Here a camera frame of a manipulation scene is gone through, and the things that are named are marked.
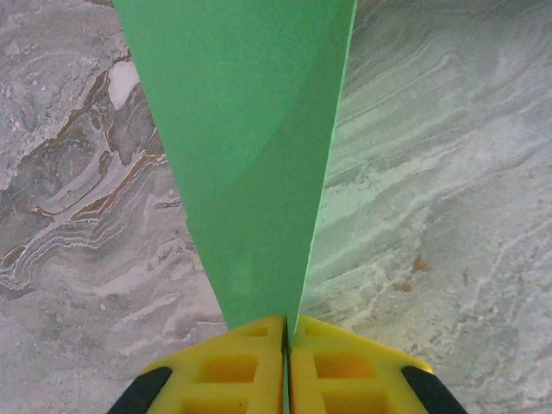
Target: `yellow plastic block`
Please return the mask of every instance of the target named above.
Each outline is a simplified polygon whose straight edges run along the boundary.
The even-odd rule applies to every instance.
[[[300,317],[291,355],[293,414],[427,414],[401,373],[417,358],[311,317]]]
[[[265,317],[150,364],[172,374],[147,414],[281,414],[283,317]]]

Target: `gray marble surface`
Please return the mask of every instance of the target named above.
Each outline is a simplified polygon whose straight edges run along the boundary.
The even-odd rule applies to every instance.
[[[552,3],[361,8],[304,313],[550,413]],[[111,1],[0,3],[2,413],[107,411],[225,330],[132,69]]]

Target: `green panel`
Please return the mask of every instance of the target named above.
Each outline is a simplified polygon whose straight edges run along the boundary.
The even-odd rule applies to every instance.
[[[354,0],[116,0],[229,329],[293,336]]]

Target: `marble floor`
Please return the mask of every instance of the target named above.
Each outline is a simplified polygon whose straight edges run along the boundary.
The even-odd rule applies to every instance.
[[[552,3],[361,9],[304,313],[550,413]],[[107,411],[225,330],[111,1],[0,3],[0,97],[0,412]]]

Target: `black rubber edge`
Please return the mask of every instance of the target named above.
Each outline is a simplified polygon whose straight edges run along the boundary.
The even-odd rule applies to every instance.
[[[417,367],[401,369],[428,414],[467,414],[449,389],[432,373]]]
[[[171,368],[160,367],[136,377],[107,414],[147,414],[172,373]]]

